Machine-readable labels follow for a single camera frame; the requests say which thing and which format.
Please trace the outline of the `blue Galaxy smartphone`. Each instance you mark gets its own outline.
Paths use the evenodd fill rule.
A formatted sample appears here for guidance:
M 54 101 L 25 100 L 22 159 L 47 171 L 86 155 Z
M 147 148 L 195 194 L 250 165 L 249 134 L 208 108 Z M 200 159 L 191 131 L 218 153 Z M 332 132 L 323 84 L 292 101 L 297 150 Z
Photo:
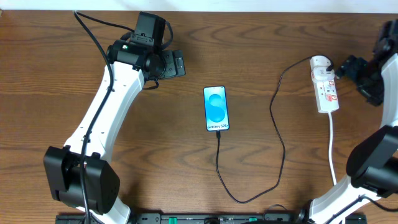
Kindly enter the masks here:
M 203 89 L 207 131 L 229 129 L 228 104 L 224 86 L 208 86 Z

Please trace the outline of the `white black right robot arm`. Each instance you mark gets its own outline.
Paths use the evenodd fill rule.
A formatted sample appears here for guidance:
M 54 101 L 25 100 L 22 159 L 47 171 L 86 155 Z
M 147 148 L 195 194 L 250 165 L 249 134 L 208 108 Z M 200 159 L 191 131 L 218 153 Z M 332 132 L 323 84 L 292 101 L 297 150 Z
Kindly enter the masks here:
M 368 103 L 383 106 L 380 128 L 349 155 L 346 175 L 326 194 L 311 200 L 299 223 L 341 223 L 367 203 L 397 193 L 397 21 L 387 21 L 373 48 L 373 59 L 350 55 L 340 67 L 323 55 L 310 59 L 317 106 L 326 113 L 338 102 L 334 78 L 347 77 Z

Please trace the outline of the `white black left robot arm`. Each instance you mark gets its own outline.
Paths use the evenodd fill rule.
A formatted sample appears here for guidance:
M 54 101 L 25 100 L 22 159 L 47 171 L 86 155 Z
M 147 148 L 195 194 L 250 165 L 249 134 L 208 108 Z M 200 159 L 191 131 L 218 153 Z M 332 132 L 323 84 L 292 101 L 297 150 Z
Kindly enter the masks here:
M 181 50 L 164 40 L 171 25 L 140 12 L 134 29 L 100 49 L 104 75 L 83 120 L 62 148 L 49 147 L 44 167 L 52 198 L 84 212 L 82 223 L 129 223 L 132 212 L 119 198 L 111 167 L 114 143 L 126 114 L 146 82 L 181 77 Z

